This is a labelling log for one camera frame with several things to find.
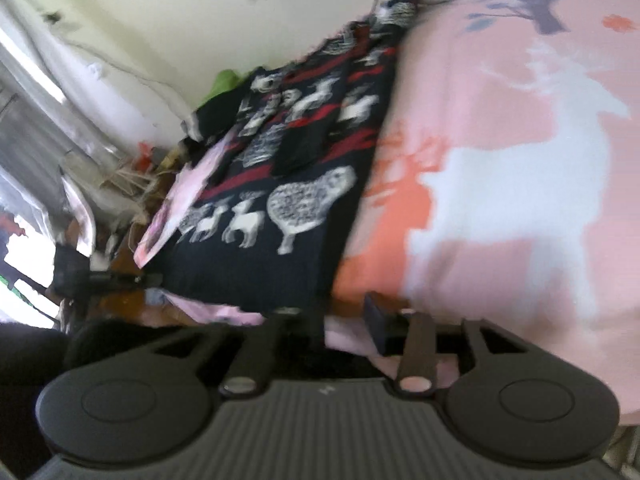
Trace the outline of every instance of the green cloth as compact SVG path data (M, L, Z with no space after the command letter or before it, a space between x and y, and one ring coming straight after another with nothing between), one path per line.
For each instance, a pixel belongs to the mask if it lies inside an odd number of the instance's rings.
M213 99L216 95L233 90L242 82L243 79L244 77L235 70L228 69L219 72L216 76L216 80L213 82L211 91L204 98L202 104L206 103L209 99Z

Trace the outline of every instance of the orange flower print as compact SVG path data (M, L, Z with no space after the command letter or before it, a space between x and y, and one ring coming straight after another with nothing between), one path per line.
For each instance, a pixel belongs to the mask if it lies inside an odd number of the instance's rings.
M602 19L602 24L614 30L615 32L631 32L632 30L637 30L636 24L632 22L629 18L623 18L617 14L610 14L609 16L605 16Z

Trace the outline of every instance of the metal screw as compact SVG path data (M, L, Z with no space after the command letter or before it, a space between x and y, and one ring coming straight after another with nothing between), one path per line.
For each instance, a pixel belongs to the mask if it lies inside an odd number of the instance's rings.
M297 316L300 312L300 309L296 306L281 306L275 310L276 314L282 314L283 316Z
M412 394L421 394L431 389L431 381L425 377L410 376L400 380L400 388Z
M225 383L225 390L230 394L250 394L257 388L256 382L251 377L232 377Z

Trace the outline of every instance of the ribbed surface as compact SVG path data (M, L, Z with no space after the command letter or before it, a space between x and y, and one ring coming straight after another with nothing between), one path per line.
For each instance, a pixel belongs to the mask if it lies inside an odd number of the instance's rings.
M518 470L467 450L428 404L390 396L378 381L276 382L228 402L190 448L130 471L87 471L53 460L37 480L606 480L594 461Z

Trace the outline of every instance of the blue leaf print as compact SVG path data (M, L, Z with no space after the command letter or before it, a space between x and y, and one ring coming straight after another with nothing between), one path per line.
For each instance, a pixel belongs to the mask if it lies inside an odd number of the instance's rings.
M485 30L487 27L491 27L494 24L495 18L483 18L482 20L475 20L466 26L467 32L476 32L478 30Z

